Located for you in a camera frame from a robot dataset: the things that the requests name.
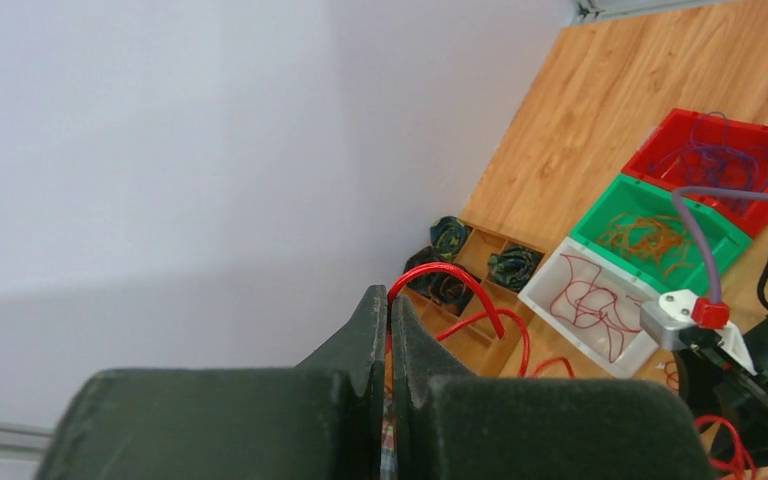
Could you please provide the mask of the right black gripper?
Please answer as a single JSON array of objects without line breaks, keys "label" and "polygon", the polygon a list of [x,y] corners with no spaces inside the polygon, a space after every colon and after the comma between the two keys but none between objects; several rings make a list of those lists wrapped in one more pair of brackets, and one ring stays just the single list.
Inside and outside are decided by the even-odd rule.
[{"label": "right black gripper", "polygon": [[768,328],[750,332],[749,351],[760,355],[753,370],[727,352],[724,338],[712,330],[691,327],[679,340],[675,360],[680,398],[696,416],[718,414],[733,422],[733,428],[718,427],[711,456],[734,458],[735,431],[754,465],[768,467]]}]

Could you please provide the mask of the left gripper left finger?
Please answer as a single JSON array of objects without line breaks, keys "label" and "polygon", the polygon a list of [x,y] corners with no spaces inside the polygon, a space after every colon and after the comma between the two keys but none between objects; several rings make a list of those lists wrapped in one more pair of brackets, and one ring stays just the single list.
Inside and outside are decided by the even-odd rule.
[{"label": "left gripper left finger", "polygon": [[387,290],[289,368],[109,369],[57,425],[40,479],[376,479]]}]

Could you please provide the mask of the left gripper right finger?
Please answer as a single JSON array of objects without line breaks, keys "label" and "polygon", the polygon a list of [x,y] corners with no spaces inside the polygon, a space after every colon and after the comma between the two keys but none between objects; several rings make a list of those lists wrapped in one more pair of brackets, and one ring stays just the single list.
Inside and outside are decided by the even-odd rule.
[{"label": "left gripper right finger", "polygon": [[402,479],[711,479],[688,408],[641,380],[474,374],[394,300]]}]

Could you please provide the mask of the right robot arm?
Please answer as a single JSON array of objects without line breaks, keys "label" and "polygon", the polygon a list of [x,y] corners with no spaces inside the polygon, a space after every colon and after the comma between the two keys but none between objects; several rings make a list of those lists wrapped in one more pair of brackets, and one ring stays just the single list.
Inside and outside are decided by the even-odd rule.
[{"label": "right robot arm", "polygon": [[674,359],[678,392],[695,418],[715,415],[728,421],[716,430],[712,456],[719,461],[733,458],[732,435],[737,433],[745,451],[757,467],[768,467],[768,260],[757,285],[759,302],[766,317],[744,333],[756,372],[742,375],[737,363],[725,356],[710,334],[693,328],[688,339],[696,347],[680,350]]}]

